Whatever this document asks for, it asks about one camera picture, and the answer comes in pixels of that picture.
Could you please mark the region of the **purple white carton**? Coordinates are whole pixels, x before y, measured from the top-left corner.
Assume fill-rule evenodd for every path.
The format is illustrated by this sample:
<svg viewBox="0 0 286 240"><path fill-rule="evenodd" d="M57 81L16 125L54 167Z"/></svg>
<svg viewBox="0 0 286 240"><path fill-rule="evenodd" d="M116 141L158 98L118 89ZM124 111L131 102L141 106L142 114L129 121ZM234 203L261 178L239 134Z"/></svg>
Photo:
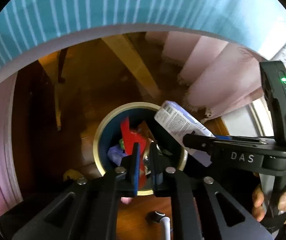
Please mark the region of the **purple white carton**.
<svg viewBox="0 0 286 240"><path fill-rule="evenodd" d="M210 130L183 107L176 102L165 101L155 114L154 119L203 166L208 167L211 164L210 156L206 152L187 148L183 144L183 137L186 134L214 137Z"/></svg>

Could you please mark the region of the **red cardboard piece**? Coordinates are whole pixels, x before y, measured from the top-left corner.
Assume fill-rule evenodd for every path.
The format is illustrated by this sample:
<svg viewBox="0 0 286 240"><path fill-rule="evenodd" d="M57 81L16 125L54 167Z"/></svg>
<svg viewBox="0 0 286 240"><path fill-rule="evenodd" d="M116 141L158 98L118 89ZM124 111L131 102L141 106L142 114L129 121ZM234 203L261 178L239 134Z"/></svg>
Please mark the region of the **red cardboard piece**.
<svg viewBox="0 0 286 240"><path fill-rule="evenodd" d="M122 120L120 124L124 150L127 155L132 155L134 143L137 142L140 146L140 176L139 176L139 189L142 190L146 184L145 166L143 162L144 152L147 146L147 139L139 132L130 128L129 117Z"/></svg>

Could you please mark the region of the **orange foil snack bag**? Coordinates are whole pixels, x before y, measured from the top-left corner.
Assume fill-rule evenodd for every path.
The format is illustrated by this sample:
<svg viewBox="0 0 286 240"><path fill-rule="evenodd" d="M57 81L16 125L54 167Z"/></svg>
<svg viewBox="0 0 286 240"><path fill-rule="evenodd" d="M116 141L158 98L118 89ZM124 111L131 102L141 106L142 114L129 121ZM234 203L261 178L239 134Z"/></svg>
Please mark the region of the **orange foil snack bag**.
<svg viewBox="0 0 286 240"><path fill-rule="evenodd" d="M144 171L144 174L147 176L151 173L150 161L149 161L150 144L152 142L155 142L156 139L154 138L151 130L149 129L149 127L145 121L143 121L138 126L138 132L143 138L146 139L146 146L145 146L143 154L142 154L142 170Z"/></svg>

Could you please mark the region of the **purple tissue plastic bag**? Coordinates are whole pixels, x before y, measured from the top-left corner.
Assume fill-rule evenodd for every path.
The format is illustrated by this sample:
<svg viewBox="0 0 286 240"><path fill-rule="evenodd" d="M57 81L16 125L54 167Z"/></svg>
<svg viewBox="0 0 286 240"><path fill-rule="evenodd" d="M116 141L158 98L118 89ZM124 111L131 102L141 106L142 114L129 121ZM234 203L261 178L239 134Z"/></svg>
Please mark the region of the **purple tissue plastic bag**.
<svg viewBox="0 0 286 240"><path fill-rule="evenodd" d="M108 158L117 166L121 166L122 159L127 156L120 145L115 145L108 150Z"/></svg>

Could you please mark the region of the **green paper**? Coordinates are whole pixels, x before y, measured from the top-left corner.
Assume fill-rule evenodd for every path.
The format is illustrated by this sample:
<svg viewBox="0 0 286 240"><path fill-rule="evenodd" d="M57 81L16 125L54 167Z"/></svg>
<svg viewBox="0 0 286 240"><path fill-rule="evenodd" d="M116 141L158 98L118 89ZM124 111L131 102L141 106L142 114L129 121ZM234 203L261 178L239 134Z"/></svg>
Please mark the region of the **green paper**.
<svg viewBox="0 0 286 240"><path fill-rule="evenodd" d="M124 146L124 142L122 139L119 141L119 144L120 144L120 147L124 150L125 146Z"/></svg>

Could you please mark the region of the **round blue trash bin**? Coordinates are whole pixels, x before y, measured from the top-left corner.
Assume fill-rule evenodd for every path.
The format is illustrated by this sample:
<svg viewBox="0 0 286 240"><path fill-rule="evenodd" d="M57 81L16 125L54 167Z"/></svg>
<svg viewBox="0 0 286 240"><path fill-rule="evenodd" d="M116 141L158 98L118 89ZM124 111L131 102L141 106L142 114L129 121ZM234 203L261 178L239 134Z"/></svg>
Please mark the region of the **round blue trash bin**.
<svg viewBox="0 0 286 240"><path fill-rule="evenodd" d="M168 159L172 167L181 171L184 169L187 161L187 151L154 119L160 108L158 105L147 102L127 103L111 111L101 121L93 145L95 164L101 175L105 175L106 172L113 171L118 167L108 158L107 153L111 147L119 145L119 141L122 139L120 124L126 117L129 117L130 128L135 131L138 131L138 126L145 121L156 139L155 142L159 153ZM134 171L132 182L136 192L139 196L150 196L153 194L151 174L146 176L147 180L143 189L139 189L140 146L137 142L134 143L132 155L134 157L130 159L129 170ZM122 159L121 166L125 166L125 159L128 157L130 155Z"/></svg>

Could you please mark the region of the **yellow slipper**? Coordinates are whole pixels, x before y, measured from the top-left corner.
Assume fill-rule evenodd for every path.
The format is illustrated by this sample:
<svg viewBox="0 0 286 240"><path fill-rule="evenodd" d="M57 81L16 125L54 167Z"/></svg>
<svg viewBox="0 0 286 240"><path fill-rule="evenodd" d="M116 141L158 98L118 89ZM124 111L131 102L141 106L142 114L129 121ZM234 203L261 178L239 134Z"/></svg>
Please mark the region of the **yellow slipper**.
<svg viewBox="0 0 286 240"><path fill-rule="evenodd" d="M68 179L78 180L82 178L83 174L78 172L77 170L69 169L63 174L63 181L67 181Z"/></svg>

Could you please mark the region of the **white chair base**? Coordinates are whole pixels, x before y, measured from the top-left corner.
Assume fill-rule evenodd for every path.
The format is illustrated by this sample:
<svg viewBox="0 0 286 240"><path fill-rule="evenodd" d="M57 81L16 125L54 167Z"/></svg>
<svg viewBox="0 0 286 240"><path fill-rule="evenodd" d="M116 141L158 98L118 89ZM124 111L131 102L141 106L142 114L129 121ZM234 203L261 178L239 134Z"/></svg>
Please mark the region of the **white chair base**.
<svg viewBox="0 0 286 240"><path fill-rule="evenodd" d="M152 211L147 215L147 220L161 225L161 239L171 240L170 218L160 211Z"/></svg>

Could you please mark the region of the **patterned blue white tablecloth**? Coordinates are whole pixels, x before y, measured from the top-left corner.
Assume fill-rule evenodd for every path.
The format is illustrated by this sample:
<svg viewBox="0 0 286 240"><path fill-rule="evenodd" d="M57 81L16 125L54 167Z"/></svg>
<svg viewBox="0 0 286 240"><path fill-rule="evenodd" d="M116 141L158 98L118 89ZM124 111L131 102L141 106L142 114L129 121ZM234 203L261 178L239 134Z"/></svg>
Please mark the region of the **patterned blue white tablecloth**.
<svg viewBox="0 0 286 240"><path fill-rule="evenodd" d="M10 0L0 11L0 83L39 57L104 31L209 33L271 59L286 42L278 0Z"/></svg>

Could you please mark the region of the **wooden table leg frame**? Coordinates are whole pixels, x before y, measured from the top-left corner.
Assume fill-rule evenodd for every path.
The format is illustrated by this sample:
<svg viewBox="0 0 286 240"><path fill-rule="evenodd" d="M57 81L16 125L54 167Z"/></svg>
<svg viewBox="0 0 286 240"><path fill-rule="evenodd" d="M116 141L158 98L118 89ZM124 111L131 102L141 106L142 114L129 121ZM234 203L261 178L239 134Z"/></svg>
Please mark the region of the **wooden table leg frame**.
<svg viewBox="0 0 286 240"><path fill-rule="evenodd" d="M160 97L158 85L129 38L122 34L102 37L101 40L126 66L146 92L152 98L158 99Z"/></svg>

